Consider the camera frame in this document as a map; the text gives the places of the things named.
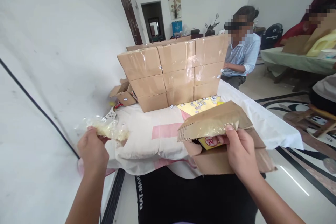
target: yellow box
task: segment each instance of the yellow box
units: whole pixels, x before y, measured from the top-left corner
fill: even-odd
[[[213,149],[215,147],[223,145],[217,139],[214,139],[212,136],[199,138],[198,141],[206,150]]]

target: mirror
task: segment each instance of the mirror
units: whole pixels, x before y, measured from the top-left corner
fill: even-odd
[[[148,19],[149,28],[150,28],[150,34],[152,37],[159,36],[160,26],[159,26],[159,19],[158,18],[150,18]]]

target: black cable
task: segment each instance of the black cable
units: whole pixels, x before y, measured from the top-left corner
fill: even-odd
[[[29,100],[37,107],[37,109],[48,119],[48,121],[54,126],[54,128],[57,130],[57,132],[61,135],[63,140],[66,142],[66,144],[70,147],[70,149],[73,151],[73,153],[76,155],[76,157],[79,159],[79,156],[77,152],[73,149],[71,144],[68,142],[68,140],[65,138],[63,133],[60,131],[60,129],[57,127],[57,125],[53,122],[53,120],[44,112],[44,110],[37,104],[37,102],[31,97],[31,95],[28,93],[28,91],[21,85],[21,83],[18,81],[18,79],[15,77],[15,75],[9,70],[9,68],[6,66],[6,64],[2,61],[0,58],[0,64],[3,66],[3,68],[6,70],[6,72],[12,77],[12,79],[16,82],[16,84],[21,88],[21,90],[26,94],[26,96],[29,98]]]

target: green tablecloth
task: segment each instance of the green tablecloth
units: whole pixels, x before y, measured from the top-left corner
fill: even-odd
[[[261,51],[261,57],[267,66],[274,68],[275,76],[284,71],[286,67],[322,75],[336,73],[336,70],[333,69],[336,59],[324,60],[317,57],[307,57],[306,55],[283,53],[282,47],[263,50]]]

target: blue container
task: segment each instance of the blue container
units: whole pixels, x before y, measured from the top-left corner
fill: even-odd
[[[182,20],[172,22],[171,26],[173,27],[173,37],[175,37],[175,33],[182,32]]]

